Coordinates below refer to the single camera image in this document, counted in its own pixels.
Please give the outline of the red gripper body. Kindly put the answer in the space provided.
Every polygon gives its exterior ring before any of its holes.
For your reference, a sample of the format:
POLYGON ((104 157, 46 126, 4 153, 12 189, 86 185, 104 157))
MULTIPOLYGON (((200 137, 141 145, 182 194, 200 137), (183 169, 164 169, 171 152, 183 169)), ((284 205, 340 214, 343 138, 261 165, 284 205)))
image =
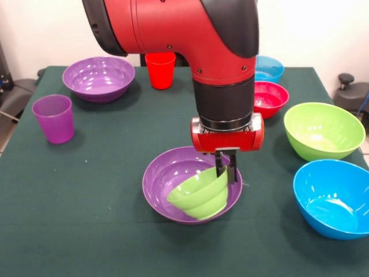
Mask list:
POLYGON ((191 120, 191 140, 194 148, 202 153, 240 150, 256 151, 262 147, 264 120, 261 113, 253 113, 249 125, 234 132, 211 132, 205 130, 198 117, 191 120))

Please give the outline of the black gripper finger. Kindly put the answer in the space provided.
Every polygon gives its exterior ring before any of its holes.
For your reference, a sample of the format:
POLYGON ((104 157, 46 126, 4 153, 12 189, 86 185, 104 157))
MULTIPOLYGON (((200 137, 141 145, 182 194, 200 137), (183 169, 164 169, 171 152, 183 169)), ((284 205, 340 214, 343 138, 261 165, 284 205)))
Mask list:
POLYGON ((230 184, 234 184, 235 182, 238 181, 236 150, 228 151, 228 156, 229 156, 229 165, 227 168, 228 182, 230 184))
POLYGON ((216 164, 216 174, 217 177, 220 177, 223 172, 225 172, 226 167, 223 164, 223 153, 221 151, 217 151, 214 155, 215 164, 216 164))

